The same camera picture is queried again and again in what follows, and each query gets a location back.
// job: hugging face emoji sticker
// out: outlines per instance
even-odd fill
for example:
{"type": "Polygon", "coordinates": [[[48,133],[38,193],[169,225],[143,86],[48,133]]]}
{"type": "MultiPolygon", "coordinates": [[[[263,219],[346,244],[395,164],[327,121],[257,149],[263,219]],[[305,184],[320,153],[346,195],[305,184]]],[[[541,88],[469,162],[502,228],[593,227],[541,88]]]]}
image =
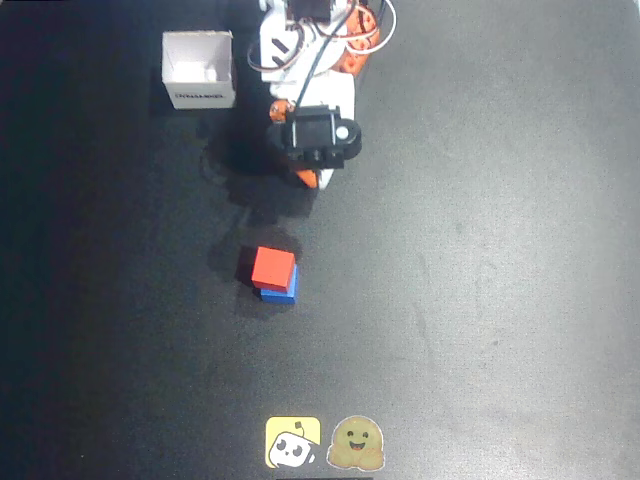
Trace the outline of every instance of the hugging face emoji sticker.
{"type": "Polygon", "coordinates": [[[336,468],[373,472],[384,467],[382,431],[367,417],[349,417],[333,431],[327,462],[336,468]]]}

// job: logo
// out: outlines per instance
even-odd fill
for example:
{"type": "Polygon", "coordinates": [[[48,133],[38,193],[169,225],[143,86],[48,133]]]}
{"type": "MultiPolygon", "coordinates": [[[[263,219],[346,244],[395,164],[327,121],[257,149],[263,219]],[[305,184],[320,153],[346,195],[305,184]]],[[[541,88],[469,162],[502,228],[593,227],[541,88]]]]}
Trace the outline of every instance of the logo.
{"type": "Polygon", "coordinates": [[[224,98],[219,93],[176,93],[176,98],[224,98]]]}
{"type": "Polygon", "coordinates": [[[327,452],[329,465],[348,470],[374,472],[384,467],[382,430],[367,417],[345,418],[333,431],[327,452]]]}
{"type": "Polygon", "coordinates": [[[269,468],[313,463],[320,445],[320,421],[313,417],[271,417],[267,421],[265,462],[269,468]]]}

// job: red cube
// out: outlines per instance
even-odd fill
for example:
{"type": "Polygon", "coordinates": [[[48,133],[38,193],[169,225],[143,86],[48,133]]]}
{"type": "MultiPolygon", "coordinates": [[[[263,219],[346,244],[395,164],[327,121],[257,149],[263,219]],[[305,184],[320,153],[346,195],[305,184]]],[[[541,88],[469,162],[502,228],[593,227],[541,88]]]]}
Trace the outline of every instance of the red cube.
{"type": "Polygon", "coordinates": [[[295,263],[293,253],[259,247],[251,281],[256,288],[287,293],[295,263]]]}

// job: blue cube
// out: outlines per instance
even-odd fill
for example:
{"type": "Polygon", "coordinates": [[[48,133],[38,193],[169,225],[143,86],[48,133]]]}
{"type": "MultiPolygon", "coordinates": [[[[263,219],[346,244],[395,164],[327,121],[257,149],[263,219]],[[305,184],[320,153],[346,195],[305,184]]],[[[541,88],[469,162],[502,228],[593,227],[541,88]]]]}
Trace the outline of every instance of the blue cube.
{"type": "Polygon", "coordinates": [[[267,303],[278,303],[281,305],[295,305],[296,293],[298,292],[298,265],[293,266],[291,284],[287,293],[274,292],[265,288],[260,290],[262,301],[267,303]]]}

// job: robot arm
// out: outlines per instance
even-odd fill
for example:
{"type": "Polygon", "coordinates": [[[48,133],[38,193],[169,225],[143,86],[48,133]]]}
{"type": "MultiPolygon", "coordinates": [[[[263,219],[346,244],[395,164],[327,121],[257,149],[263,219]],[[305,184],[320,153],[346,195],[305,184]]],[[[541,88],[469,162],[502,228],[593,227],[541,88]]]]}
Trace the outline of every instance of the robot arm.
{"type": "Polygon", "coordinates": [[[249,65],[276,98],[269,143],[310,188],[324,189],[361,148],[355,77],[380,43],[379,17],[359,0],[259,0],[262,64],[249,65]]]}

